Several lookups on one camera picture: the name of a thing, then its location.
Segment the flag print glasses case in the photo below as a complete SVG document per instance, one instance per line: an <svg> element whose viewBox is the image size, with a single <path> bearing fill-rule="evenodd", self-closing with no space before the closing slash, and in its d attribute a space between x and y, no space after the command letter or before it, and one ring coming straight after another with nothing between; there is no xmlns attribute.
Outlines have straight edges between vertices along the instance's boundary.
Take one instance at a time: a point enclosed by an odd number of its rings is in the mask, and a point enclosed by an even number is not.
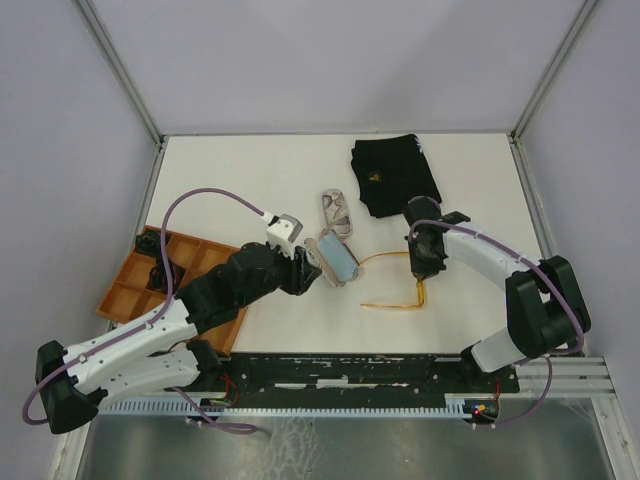
<svg viewBox="0 0 640 480"><path fill-rule="evenodd" d="M306 254L307 254L307 258L308 258L309 262L312 263L314 266L318 267L321 270L322 275L327 279L327 281L331 285L333 285L334 287L342 287L342 286L346 285L349 282L340 283L336 279L335 275L333 274L333 272L331 271L330 267L327 265L327 263L325 262L325 260L321 256L321 254L320 254L320 252L318 250L318 247L317 247L318 241L321 240L322 237L327 235L329 232L333 232L333 231L331 231L329 229L325 229L325 230L323 230L321 232L320 236L317 239L306 238L304 240L304 248L306 249Z"/></svg>

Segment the orange sunglasses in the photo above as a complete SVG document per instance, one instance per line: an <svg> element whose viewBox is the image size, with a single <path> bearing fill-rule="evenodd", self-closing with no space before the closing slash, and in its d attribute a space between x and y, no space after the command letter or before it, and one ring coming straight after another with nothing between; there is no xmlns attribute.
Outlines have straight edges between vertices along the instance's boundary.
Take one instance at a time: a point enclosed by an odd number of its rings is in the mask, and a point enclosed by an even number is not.
<svg viewBox="0 0 640 480"><path fill-rule="evenodd" d="M408 251L388 251L381 252L369 257L366 257L360 261L360 265L364 266L368 262L373 259L382 258L382 257L408 257ZM424 281L418 279L415 283L416 285L416 301L413 304L406 305L397 305L397 304L381 304L381 303L362 303L361 306L365 308L376 308L376 309L390 309L390 310L417 310L421 309L425 305L426 301L426 293L424 287Z"/></svg>

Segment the map print glasses case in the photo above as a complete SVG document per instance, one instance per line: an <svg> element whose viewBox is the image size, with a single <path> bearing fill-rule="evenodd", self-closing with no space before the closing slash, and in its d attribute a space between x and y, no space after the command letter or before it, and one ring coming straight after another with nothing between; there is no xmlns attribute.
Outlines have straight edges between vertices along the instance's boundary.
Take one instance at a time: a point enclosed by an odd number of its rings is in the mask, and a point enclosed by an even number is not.
<svg viewBox="0 0 640 480"><path fill-rule="evenodd" d="M327 189L321 194L326 227L340 240L346 240L353 231L348 202L339 189Z"/></svg>

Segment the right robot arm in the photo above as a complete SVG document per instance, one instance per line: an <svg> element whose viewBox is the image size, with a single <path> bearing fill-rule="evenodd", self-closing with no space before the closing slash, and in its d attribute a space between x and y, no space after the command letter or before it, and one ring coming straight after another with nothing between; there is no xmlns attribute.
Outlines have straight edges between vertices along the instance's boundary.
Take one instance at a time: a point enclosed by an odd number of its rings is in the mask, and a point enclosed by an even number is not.
<svg viewBox="0 0 640 480"><path fill-rule="evenodd" d="M416 279L435 277L449 260L457 260L505 294L506 326L461 352L463 386L481 391L504 367L582 351L591 320L567 259L523 254L482 232L463 213L443 214L431 197L411 199L403 216Z"/></svg>

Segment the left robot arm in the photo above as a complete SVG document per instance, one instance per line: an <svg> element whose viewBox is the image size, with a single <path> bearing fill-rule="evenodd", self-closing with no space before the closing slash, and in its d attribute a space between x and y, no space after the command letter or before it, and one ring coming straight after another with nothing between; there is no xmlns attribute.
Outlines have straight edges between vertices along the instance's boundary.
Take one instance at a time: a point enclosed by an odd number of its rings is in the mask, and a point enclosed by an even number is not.
<svg viewBox="0 0 640 480"><path fill-rule="evenodd" d="M56 340L40 346L30 396L40 398L51 433L62 434L128 396L192 384L212 389L221 366L200 335L276 290L304 294L320 274L302 247L287 257L265 244L246 244L121 328L71 346Z"/></svg>

